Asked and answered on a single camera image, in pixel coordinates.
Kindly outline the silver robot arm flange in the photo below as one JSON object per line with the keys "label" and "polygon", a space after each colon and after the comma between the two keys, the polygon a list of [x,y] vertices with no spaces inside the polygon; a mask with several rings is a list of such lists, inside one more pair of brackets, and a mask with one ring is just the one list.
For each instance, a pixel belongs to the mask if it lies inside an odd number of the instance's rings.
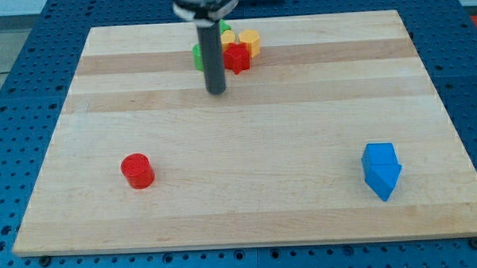
{"label": "silver robot arm flange", "polygon": [[174,13],[201,28],[211,27],[238,5],[239,0],[172,0]]}

